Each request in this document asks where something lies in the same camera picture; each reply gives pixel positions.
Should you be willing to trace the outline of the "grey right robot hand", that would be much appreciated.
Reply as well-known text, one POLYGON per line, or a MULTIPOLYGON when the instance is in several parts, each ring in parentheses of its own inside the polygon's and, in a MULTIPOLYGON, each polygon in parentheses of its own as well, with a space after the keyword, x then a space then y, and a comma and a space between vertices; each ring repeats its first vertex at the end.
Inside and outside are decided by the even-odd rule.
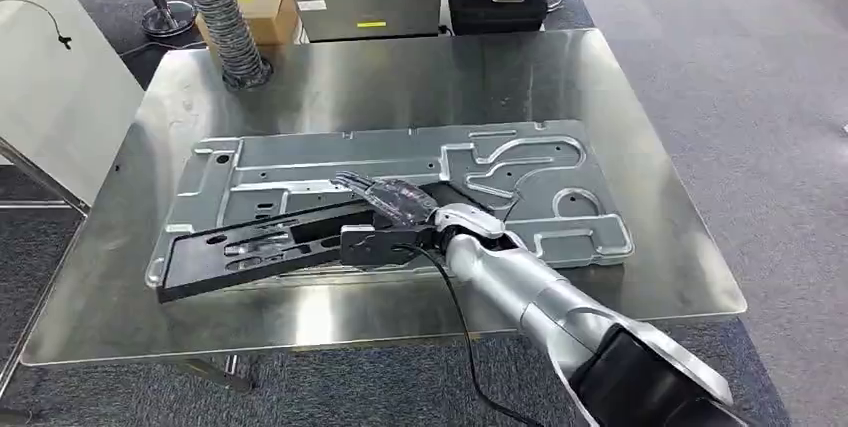
POLYGON ((394 226, 426 224, 439 208, 433 197, 402 179, 382 180, 352 171, 341 171, 330 182, 367 201, 394 226))

